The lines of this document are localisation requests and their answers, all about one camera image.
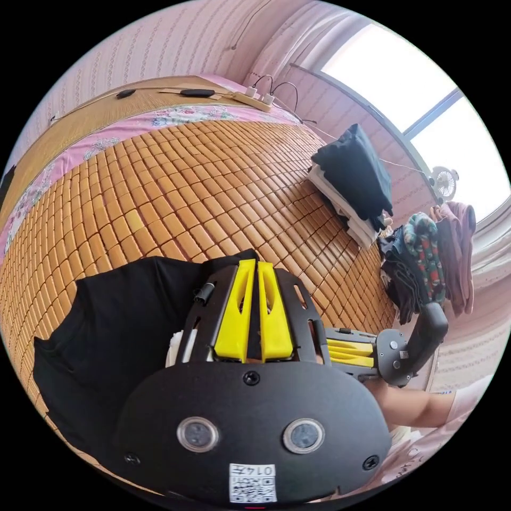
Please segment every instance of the window frame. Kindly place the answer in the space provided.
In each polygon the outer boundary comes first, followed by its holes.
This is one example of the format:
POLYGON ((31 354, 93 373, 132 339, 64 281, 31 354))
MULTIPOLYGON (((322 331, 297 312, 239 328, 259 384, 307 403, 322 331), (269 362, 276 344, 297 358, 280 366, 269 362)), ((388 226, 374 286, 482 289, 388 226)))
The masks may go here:
MULTIPOLYGON (((327 53, 322 55, 322 58, 319 59, 313 68, 307 69, 300 65, 291 64, 291 66, 297 67, 303 71, 311 73, 317 78, 326 81, 330 85, 339 89, 345 95, 351 97, 355 102, 357 102, 362 108, 364 108, 367 112, 369 112, 372 116, 374 116, 395 138, 395 140, 401 145, 403 150, 410 157, 412 162, 416 165, 416 168, 423 172, 422 176, 429 186, 433 196, 438 199, 436 192, 428 181, 428 176, 433 176, 431 169, 427 166, 424 159, 421 157, 419 152, 415 149, 411 140, 415 138, 419 133, 421 133, 425 128, 427 128, 431 123, 433 123, 438 117, 440 117, 443 113, 445 113, 451 106, 453 106, 458 100, 463 97, 466 97, 465 94, 456 87, 449 94, 447 94, 444 98, 442 98, 438 103, 428 110, 424 115, 422 115, 419 119, 417 119, 411 126, 409 126, 404 131, 400 131, 391 121, 388 119, 382 112, 378 110, 370 101, 365 99, 363 96, 358 94, 355 90, 351 89, 348 85, 343 82, 337 80, 333 76, 329 75, 323 69, 326 67, 327 63, 333 58, 333 56, 348 43, 354 36, 356 36, 360 31, 366 28, 370 24, 374 24, 379 26, 379 23, 373 22, 372 20, 368 20, 364 18, 366 21, 360 25, 356 25, 354 27, 357 30, 350 30, 350 33, 347 34, 346 37, 343 37, 340 40, 340 45, 335 46, 335 49, 330 49, 327 53)), ((483 218, 479 222, 477 222, 475 235, 478 233, 486 233, 492 226, 500 223, 503 216, 511 215, 511 196, 506 199, 506 201, 501 204, 495 211, 489 214, 487 217, 483 218)))

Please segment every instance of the green patterned cloth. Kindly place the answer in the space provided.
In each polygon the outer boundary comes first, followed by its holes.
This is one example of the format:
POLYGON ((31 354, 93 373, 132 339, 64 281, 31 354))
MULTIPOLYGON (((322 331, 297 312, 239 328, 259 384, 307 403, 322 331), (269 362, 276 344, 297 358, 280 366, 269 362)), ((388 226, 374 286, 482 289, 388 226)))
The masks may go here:
POLYGON ((428 297, 443 305, 446 299, 446 282, 438 255, 436 223, 426 213, 415 213, 403 226, 403 239, 421 271, 428 297))

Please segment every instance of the bamboo sleeping mat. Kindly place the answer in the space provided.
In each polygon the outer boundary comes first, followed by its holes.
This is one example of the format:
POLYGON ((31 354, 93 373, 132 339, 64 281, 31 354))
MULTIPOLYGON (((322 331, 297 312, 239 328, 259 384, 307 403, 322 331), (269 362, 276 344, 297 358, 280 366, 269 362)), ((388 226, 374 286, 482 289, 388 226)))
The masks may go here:
POLYGON ((9 214, 27 186, 46 165, 67 147, 101 128, 140 113, 181 104, 214 103, 246 107, 229 97, 211 100, 159 93, 159 90, 171 87, 207 88, 219 94, 229 93, 227 89, 198 76, 154 78, 110 90, 107 94, 69 112, 50 126, 17 163, 11 186, 0 209, 0 228, 5 225, 9 214), (137 89, 137 91, 132 96, 118 100, 116 93, 126 88, 137 89))
POLYGON ((377 247, 359 251, 306 180, 322 144, 298 125, 198 122, 121 142, 55 183, 0 268, 5 342, 39 412, 34 335, 47 339, 69 312, 76 279, 145 256, 204 261, 256 248, 300 276, 326 326, 389 328, 377 247))

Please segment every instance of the window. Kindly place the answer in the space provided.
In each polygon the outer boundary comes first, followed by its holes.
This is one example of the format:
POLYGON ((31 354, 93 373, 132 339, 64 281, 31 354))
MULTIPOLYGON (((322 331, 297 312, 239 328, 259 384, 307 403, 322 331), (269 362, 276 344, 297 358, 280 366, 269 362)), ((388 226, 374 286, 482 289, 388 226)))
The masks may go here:
POLYGON ((471 204, 477 221, 486 218, 511 195, 506 169, 484 123, 462 97, 424 128, 411 143, 432 169, 455 169, 455 199, 471 204))
POLYGON ((400 131, 456 88, 413 44, 373 23, 343 45, 322 71, 360 94, 400 131))
POLYGON ((414 45, 370 23, 322 74, 377 109, 430 170, 456 170, 454 200, 471 204, 478 222, 510 200, 506 170, 484 123, 456 84, 414 45))

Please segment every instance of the pink wall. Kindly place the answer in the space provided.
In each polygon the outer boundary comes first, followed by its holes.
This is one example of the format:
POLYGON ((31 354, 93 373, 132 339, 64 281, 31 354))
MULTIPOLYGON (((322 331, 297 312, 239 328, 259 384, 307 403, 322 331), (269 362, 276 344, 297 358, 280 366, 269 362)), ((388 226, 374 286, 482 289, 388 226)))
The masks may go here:
POLYGON ((84 55, 52 87, 21 132, 6 167, 21 158, 57 112, 62 116, 124 84, 199 73, 243 81, 282 23, 308 2, 194 0, 132 23, 84 55))
MULTIPOLYGON (((406 223, 414 213, 428 212, 434 204, 430 188, 419 172, 399 166, 415 168, 401 145, 374 116, 338 88, 300 68, 288 65, 276 82, 283 81, 296 85, 299 93, 296 112, 302 119, 317 121, 319 129, 335 138, 357 122, 370 138, 378 156, 397 164, 383 163, 392 178, 395 226, 406 223)), ((283 85, 276 95, 287 106, 294 107, 296 95, 291 86, 283 85)))

